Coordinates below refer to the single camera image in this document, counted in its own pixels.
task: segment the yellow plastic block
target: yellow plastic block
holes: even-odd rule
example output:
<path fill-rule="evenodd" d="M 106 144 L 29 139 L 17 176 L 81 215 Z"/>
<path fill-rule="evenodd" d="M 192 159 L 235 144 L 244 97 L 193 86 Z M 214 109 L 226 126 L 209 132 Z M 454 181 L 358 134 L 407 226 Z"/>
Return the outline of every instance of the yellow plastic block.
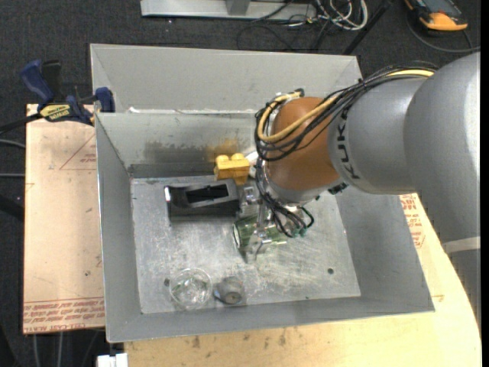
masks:
<path fill-rule="evenodd" d="M 243 154 L 231 156 L 219 155 L 215 159 L 214 174 L 218 180 L 232 178 L 237 185 L 243 185 L 248 180 L 250 161 Z"/>

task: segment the clear plastic cup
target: clear plastic cup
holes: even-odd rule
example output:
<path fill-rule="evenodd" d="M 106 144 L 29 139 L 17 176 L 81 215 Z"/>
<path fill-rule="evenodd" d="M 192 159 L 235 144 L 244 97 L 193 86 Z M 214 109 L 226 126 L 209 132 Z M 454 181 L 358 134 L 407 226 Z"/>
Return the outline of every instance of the clear plastic cup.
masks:
<path fill-rule="evenodd" d="M 170 295 L 184 310 L 203 307 L 212 296 L 210 276 L 198 268 L 183 269 L 170 279 Z"/>

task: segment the yellow cable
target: yellow cable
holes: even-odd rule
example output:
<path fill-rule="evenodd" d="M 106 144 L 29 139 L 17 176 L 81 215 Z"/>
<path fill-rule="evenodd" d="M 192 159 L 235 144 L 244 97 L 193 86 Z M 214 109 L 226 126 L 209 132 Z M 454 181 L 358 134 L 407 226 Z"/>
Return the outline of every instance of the yellow cable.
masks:
<path fill-rule="evenodd" d="M 399 76 L 399 75 L 420 75 L 430 77 L 434 72 L 430 70 L 399 70 L 397 72 L 388 73 L 387 76 Z"/>
<path fill-rule="evenodd" d="M 430 77 L 433 74 L 434 74 L 434 72 L 432 72 L 430 70 L 400 70 L 400 71 L 397 71 L 397 72 L 388 73 L 386 76 L 419 75 L 419 76 Z M 286 95 L 278 96 L 277 98 L 274 99 L 274 101 L 264 111 L 264 113 L 261 116 L 261 119 L 260 119 L 260 121 L 258 123 L 257 130 L 258 130 L 258 137 L 259 137 L 260 140 L 266 141 L 266 142 L 269 142 L 269 143 L 275 143 L 275 142 L 279 141 L 280 139 L 284 138 L 289 133 L 291 133 L 291 131 L 293 131 L 294 129 L 296 129 L 299 126 L 301 126 L 305 121 L 307 121 L 311 117 L 314 117 L 315 115 L 318 115 L 320 112 L 322 112 L 324 109 L 326 109 L 329 105 L 331 105 L 338 98 L 338 96 L 333 96 L 333 97 L 329 98 L 328 100 L 326 100 L 325 102 L 320 103 L 313 110 L 311 110 L 310 112 L 308 112 L 307 114 L 305 114 L 303 117 L 301 117 L 300 119 L 298 119 L 297 121 L 295 121 L 293 124 L 291 124 L 291 125 L 287 126 L 286 128 L 284 128 L 280 132 L 278 132 L 278 133 L 276 133 L 274 135 L 271 135 L 271 136 L 264 135 L 263 128 L 264 128 L 264 125 L 265 125 L 265 121 L 267 121 L 267 118 L 270 115 L 270 113 L 272 112 L 273 108 L 278 103 L 284 102 L 284 101 L 286 101 L 288 99 L 295 99 L 295 98 L 298 98 L 298 97 L 299 97 L 299 93 L 291 93 L 291 94 L 286 94 Z"/>
<path fill-rule="evenodd" d="M 328 99 L 327 101 L 320 103 L 319 105 L 317 105 L 317 107 L 315 107 L 313 110 L 308 112 L 306 115 L 303 115 L 300 119 L 295 121 L 292 125 L 287 126 L 286 128 L 284 128 L 280 132 L 276 133 L 275 135 L 265 136 L 263 134 L 263 127 L 265 125 L 265 121 L 267 121 L 267 118 L 268 118 L 269 114 L 271 113 L 272 105 L 275 106 L 274 104 L 270 105 L 270 107 L 267 110 L 265 110 L 265 112 L 261 116 L 260 122 L 258 123 L 258 137 L 259 137 L 259 139 L 262 141 L 270 142 L 270 143 L 274 143 L 274 142 L 279 141 L 280 139 L 284 138 L 289 133 L 291 133 L 291 131 L 293 131 L 297 127 L 301 126 L 305 121 L 307 121 L 311 117 L 314 117 L 315 115 L 318 115 L 320 112 L 322 112 L 324 109 L 326 109 L 329 105 L 331 105 L 336 100 L 336 98 L 338 98 L 338 97 L 333 96 L 332 98 Z"/>

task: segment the blue clamp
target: blue clamp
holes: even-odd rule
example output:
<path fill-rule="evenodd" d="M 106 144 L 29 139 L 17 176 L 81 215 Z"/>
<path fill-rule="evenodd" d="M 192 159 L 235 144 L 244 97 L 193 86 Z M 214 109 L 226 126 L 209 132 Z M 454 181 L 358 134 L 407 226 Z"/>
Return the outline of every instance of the blue clamp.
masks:
<path fill-rule="evenodd" d="M 68 95 L 64 101 L 60 101 L 60 94 L 54 93 L 48 80 L 43 77 L 40 60 L 28 63 L 21 71 L 21 78 L 27 88 L 41 98 L 37 112 L 47 121 L 74 121 L 93 125 L 93 112 L 85 109 L 83 102 L 99 101 L 101 107 L 97 112 L 115 112 L 114 98 L 107 87 L 98 88 L 94 96 L 85 99 Z"/>

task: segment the clamp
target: clamp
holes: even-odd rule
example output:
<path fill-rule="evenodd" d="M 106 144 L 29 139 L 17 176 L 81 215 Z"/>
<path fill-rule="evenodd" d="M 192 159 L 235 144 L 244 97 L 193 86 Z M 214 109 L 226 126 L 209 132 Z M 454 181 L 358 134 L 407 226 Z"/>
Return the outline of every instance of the clamp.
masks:
<path fill-rule="evenodd" d="M 95 102 L 94 112 L 115 111 L 114 98 L 107 87 L 96 89 L 94 95 L 84 99 L 78 93 L 64 97 L 60 91 L 60 74 L 61 64 L 57 60 L 42 64 L 40 60 L 34 60 L 21 71 L 24 84 L 41 99 L 37 107 L 39 118 L 50 122 L 74 121 L 93 125 L 94 113 L 85 109 L 84 102 Z"/>

